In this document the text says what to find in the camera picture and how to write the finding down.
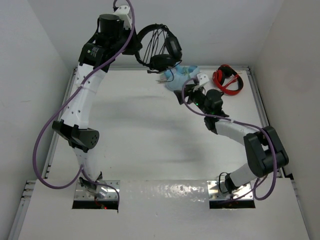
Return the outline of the light blue headphones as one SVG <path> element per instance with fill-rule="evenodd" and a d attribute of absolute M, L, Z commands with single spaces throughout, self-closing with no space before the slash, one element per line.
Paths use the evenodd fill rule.
<path fill-rule="evenodd" d="M 180 91 L 187 80 L 195 78 L 199 73 L 200 68 L 196 65 L 180 66 L 178 64 L 175 68 L 162 73 L 157 82 L 165 84 L 165 87 L 171 92 Z"/>

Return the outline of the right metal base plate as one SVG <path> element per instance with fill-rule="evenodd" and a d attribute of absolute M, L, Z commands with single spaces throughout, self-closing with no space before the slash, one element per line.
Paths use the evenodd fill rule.
<path fill-rule="evenodd" d="M 252 201 L 254 199 L 252 194 L 252 186 L 250 183 L 240 186 L 231 193 L 227 192 L 227 189 L 224 185 L 224 180 L 220 181 L 220 188 L 218 180 L 208 180 L 206 183 L 210 201 L 219 202 L 234 199 L 237 201 Z"/>

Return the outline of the black headset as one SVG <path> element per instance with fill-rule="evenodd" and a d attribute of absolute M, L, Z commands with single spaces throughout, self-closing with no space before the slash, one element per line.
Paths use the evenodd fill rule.
<path fill-rule="evenodd" d="M 145 48 L 143 56 L 142 40 L 146 36 L 150 40 Z M 144 27 L 137 34 L 139 47 L 134 56 L 138 63 L 149 68 L 150 73 L 161 73 L 175 67 L 182 61 L 182 48 L 178 38 L 165 24 L 151 24 Z"/>

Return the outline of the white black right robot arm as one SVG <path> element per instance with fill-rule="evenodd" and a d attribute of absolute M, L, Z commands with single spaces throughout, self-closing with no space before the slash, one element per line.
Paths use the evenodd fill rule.
<path fill-rule="evenodd" d="M 222 194 L 231 194 L 239 187 L 270 173 L 289 163 L 288 154 L 272 126 L 264 128 L 253 124 L 232 120 L 223 111 L 223 93 L 203 87 L 187 84 L 174 94 L 180 105 L 188 107 L 194 104 L 204 117 L 204 123 L 210 132 L 225 136 L 244 146 L 247 162 L 237 170 L 227 173 Z"/>

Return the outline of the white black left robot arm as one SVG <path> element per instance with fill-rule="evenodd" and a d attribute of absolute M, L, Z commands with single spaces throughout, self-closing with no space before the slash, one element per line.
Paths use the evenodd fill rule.
<path fill-rule="evenodd" d="M 87 182 L 96 182 L 101 173 L 93 148 L 100 134 L 89 128 L 89 117 L 98 88 L 110 64 L 123 53 L 135 33 L 134 21 L 127 13 L 101 14 L 94 35 L 84 44 L 78 59 L 75 86 L 60 120 L 52 129 L 72 147 L 80 173 Z"/>

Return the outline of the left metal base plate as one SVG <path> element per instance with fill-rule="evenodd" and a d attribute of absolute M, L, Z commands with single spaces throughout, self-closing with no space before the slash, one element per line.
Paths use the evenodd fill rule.
<path fill-rule="evenodd" d="M 81 185 L 80 181 L 76 183 L 75 192 L 73 199 L 75 201 L 93 201 L 96 197 L 100 201 L 117 201 L 119 199 L 116 191 L 120 192 L 120 181 L 113 180 L 105 181 L 102 183 L 104 185 L 110 185 L 115 188 L 106 187 L 98 185 L 96 190 L 88 189 L 86 186 Z"/>

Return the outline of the metal base plate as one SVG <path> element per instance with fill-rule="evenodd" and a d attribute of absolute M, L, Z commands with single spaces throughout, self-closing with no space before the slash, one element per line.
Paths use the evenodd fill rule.
<path fill-rule="evenodd" d="M 227 189 L 224 185 L 224 180 L 220 181 L 220 188 L 218 180 L 208 180 L 206 183 L 210 201 L 219 202 L 234 199 L 237 201 L 252 201 L 254 199 L 252 194 L 252 186 L 250 183 L 240 186 L 231 193 L 227 192 Z"/>
<path fill-rule="evenodd" d="M 104 185 L 110 185 L 115 188 L 106 187 L 98 185 L 96 190 L 88 189 L 86 186 L 81 185 L 80 181 L 76 183 L 75 192 L 73 199 L 75 201 L 93 201 L 96 197 L 100 201 L 117 201 L 119 199 L 116 191 L 120 192 L 120 181 L 113 180 L 105 181 L 102 183 Z"/>

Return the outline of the red black headphones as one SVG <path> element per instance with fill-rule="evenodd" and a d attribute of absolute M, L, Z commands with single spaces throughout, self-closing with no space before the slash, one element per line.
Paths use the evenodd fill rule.
<path fill-rule="evenodd" d="M 212 81 L 223 94 L 229 96 L 235 96 L 239 94 L 244 87 L 244 82 L 241 76 L 227 64 L 222 64 L 212 74 Z M 237 83 L 237 89 L 229 89 L 229 86 L 234 83 Z"/>

